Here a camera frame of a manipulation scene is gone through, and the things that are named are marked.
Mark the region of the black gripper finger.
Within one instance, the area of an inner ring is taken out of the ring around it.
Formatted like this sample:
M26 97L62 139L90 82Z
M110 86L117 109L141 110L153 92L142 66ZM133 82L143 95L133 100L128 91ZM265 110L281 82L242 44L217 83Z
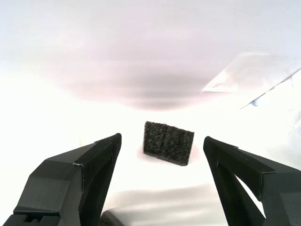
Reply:
M301 172L207 136L203 150L230 226L299 226Z
M13 211L19 225L99 225L121 142L117 133L45 159Z

